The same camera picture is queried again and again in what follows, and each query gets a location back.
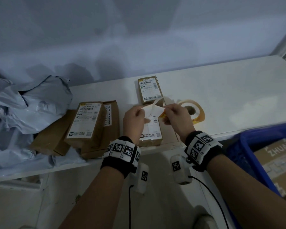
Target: person's right arm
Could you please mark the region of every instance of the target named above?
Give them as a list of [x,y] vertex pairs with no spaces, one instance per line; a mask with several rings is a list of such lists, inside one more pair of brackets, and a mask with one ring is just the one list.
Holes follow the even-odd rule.
[[[171,125],[185,143],[195,131],[188,111],[177,104],[165,108],[164,123]],[[214,157],[207,172],[243,228],[286,228],[286,201],[225,155]]]

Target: blue plastic crate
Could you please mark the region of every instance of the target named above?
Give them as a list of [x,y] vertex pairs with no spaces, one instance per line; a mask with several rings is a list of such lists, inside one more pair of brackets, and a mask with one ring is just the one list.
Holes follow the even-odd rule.
[[[238,137],[237,142],[227,148],[227,156],[245,172],[281,196],[253,152],[286,138],[286,123],[250,129],[240,133]],[[241,228],[235,217],[232,218],[236,227]]]

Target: person's left arm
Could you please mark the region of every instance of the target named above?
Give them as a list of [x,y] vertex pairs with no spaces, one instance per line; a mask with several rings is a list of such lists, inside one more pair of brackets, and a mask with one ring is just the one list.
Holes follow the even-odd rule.
[[[134,144],[139,143],[144,127],[145,114],[141,108],[142,106],[131,108],[123,119],[123,138]],[[124,179],[130,172],[124,162],[113,157],[103,160],[100,172],[59,229],[112,228]]]

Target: wall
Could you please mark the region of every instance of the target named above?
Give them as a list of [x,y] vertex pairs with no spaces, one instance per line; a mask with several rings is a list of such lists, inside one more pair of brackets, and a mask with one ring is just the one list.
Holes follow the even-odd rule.
[[285,35],[286,0],[0,0],[0,72],[80,85],[266,56]]

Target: roll of stickers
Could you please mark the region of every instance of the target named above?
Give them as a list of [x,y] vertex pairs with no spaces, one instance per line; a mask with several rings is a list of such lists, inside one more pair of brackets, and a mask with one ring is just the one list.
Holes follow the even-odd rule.
[[206,115],[202,107],[194,100],[182,100],[177,104],[187,109],[188,113],[191,116],[193,124],[197,124],[205,120]]

